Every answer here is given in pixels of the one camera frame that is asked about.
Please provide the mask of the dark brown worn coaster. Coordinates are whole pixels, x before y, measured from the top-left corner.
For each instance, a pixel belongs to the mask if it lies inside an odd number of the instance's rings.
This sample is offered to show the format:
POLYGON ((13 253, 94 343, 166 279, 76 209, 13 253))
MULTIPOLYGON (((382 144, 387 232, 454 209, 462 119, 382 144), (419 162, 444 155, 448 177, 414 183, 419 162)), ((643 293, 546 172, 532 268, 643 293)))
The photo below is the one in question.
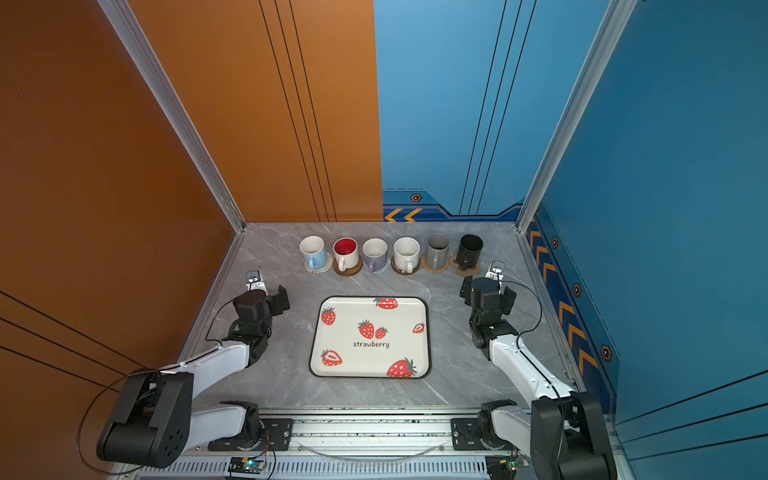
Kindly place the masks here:
POLYGON ((406 262, 406 265, 408 266, 408 269, 401 270, 401 269, 398 268, 396 260, 395 260, 394 257, 391 258, 390 265, 391 265, 392 270, 396 274, 402 275, 402 276, 412 275, 413 273, 416 273, 420 269, 420 263, 418 261, 413 263, 410 260, 408 260, 406 262))

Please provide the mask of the red interior white mug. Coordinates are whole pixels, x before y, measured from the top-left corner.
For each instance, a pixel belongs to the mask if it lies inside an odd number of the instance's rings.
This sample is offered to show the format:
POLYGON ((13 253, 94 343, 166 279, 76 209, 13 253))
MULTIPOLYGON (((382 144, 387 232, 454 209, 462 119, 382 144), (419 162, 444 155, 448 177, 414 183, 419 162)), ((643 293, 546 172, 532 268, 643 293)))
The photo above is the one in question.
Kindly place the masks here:
POLYGON ((360 262, 358 243, 351 237, 338 239, 333 245, 333 253, 338 272, 351 271, 360 262))

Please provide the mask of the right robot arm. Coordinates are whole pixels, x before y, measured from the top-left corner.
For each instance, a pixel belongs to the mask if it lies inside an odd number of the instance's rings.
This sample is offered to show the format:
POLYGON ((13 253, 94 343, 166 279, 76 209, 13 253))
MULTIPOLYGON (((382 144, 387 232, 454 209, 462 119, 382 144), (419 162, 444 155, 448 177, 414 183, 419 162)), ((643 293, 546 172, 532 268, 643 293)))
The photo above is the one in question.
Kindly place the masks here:
POLYGON ((602 406, 588 392, 559 380, 504 317, 516 293, 502 280, 467 277, 460 296, 471 307, 475 347, 511 380, 526 402, 488 402, 478 412, 482 441, 509 446, 528 459, 539 479, 616 479, 618 471, 602 406))

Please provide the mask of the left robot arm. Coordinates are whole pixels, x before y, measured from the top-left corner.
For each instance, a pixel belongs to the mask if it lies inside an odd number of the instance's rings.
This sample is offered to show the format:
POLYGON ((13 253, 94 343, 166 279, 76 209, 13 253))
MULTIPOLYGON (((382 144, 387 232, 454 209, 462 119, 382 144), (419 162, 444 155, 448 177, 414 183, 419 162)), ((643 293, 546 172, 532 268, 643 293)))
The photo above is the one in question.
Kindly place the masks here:
POLYGON ((101 432, 97 458, 165 468, 185 451, 221 441, 237 450, 264 449, 267 431, 255 403, 225 401, 195 411, 193 400, 265 353, 273 319, 290 309, 287 289, 244 292, 232 300, 238 318, 216 346, 159 370, 128 375, 101 432))

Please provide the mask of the black mug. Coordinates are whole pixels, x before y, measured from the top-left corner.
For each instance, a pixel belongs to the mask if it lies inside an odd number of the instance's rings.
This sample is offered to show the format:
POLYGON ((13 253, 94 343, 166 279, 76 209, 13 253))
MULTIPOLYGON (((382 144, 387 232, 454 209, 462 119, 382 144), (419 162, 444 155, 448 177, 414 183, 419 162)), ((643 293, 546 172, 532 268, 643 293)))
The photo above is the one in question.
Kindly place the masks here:
POLYGON ((476 268, 480 263, 480 256, 484 243, 481 237, 474 234, 463 235, 456 253, 456 264, 459 270, 476 268))

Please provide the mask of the tan rattan coaster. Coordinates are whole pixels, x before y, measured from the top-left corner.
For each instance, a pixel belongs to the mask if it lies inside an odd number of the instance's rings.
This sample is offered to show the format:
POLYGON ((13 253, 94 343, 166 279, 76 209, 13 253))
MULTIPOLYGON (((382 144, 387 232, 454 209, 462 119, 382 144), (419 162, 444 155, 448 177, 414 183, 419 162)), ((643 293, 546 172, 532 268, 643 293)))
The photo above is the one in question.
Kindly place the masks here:
POLYGON ((445 272, 450 267, 450 260, 447 260, 440 268, 433 269, 427 262, 427 257, 422 256, 419 262, 420 268, 431 274, 438 274, 445 272))

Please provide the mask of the paw shaped wooden coaster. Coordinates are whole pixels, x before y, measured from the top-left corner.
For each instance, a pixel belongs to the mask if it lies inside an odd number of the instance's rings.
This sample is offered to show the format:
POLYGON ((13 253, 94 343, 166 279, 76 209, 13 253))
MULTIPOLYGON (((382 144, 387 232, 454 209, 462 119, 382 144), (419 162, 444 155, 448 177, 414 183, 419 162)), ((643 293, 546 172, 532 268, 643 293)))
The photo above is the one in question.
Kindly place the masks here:
POLYGON ((463 268, 456 261, 452 261, 451 265, 454 271, 456 272, 456 274, 461 277, 478 276, 481 274, 481 270, 482 270, 482 265, 480 263, 478 263, 477 265, 471 268, 463 268))

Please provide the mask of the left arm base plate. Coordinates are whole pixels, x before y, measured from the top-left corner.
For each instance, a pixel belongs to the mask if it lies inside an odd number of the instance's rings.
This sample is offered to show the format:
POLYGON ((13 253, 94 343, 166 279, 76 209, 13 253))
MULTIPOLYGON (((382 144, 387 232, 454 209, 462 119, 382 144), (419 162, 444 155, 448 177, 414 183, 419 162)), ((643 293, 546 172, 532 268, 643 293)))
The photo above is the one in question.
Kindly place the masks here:
POLYGON ((287 451, 293 424, 292 419, 262 419, 255 429, 247 427, 235 436, 213 440, 207 449, 216 452, 287 451))

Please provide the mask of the white purple handled mug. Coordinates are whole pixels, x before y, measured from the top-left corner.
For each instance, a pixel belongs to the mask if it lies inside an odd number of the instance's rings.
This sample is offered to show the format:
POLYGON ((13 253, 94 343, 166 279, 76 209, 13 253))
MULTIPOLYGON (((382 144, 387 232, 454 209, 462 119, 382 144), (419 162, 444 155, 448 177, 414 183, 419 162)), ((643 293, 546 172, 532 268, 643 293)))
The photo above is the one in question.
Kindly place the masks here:
POLYGON ((370 238, 362 246, 364 268, 370 273, 379 273, 389 266, 388 244, 381 238, 370 238))

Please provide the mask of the blue grey woven coaster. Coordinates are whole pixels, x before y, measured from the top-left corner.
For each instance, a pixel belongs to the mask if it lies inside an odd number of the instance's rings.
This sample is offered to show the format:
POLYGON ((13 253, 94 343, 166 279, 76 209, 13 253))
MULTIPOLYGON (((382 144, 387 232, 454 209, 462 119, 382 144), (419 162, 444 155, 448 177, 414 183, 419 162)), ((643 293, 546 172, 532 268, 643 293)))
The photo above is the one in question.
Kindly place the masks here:
POLYGON ((391 265, 391 260, 388 257, 377 257, 370 260, 366 259, 364 261, 364 269, 371 274, 380 274, 389 269, 391 265))

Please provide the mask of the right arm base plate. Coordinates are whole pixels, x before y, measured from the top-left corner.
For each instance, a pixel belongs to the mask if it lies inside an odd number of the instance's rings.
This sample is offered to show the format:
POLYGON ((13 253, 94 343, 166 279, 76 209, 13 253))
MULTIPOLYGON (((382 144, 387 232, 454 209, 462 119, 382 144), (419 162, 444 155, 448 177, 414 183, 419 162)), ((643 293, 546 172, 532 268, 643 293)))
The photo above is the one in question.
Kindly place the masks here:
POLYGON ((487 423, 477 417, 450 420, 453 449, 456 451, 495 450, 487 423))

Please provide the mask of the grey mug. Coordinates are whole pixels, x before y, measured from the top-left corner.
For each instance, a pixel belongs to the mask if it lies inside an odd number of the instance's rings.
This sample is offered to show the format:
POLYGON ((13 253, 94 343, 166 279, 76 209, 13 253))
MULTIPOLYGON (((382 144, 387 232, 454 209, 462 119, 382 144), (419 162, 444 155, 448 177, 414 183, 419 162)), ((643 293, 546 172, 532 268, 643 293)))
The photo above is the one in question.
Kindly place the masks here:
POLYGON ((440 268, 449 257, 450 239, 443 233, 434 233, 427 239, 427 262, 431 268, 440 268))

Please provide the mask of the light blue mug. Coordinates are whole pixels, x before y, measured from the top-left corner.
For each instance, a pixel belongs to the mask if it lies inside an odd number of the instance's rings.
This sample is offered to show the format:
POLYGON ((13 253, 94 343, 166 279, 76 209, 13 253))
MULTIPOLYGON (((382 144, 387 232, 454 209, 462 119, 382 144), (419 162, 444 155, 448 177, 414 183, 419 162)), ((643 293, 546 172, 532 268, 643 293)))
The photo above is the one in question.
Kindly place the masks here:
POLYGON ((319 271, 327 265, 325 242, 320 236, 311 235, 301 240, 299 249, 304 265, 309 271, 319 271))

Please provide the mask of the light brown wooden coaster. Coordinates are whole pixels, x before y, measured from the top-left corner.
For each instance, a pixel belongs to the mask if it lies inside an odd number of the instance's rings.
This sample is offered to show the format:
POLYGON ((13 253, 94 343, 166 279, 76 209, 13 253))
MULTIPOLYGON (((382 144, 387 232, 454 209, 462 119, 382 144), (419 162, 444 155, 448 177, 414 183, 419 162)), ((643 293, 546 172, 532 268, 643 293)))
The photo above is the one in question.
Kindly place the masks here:
POLYGON ((356 275, 363 269, 363 266, 364 266, 364 262, 362 259, 360 259, 354 267, 347 268, 346 270, 339 269, 338 262, 336 259, 334 259, 332 263, 332 267, 335 273, 343 277, 351 277, 356 275))

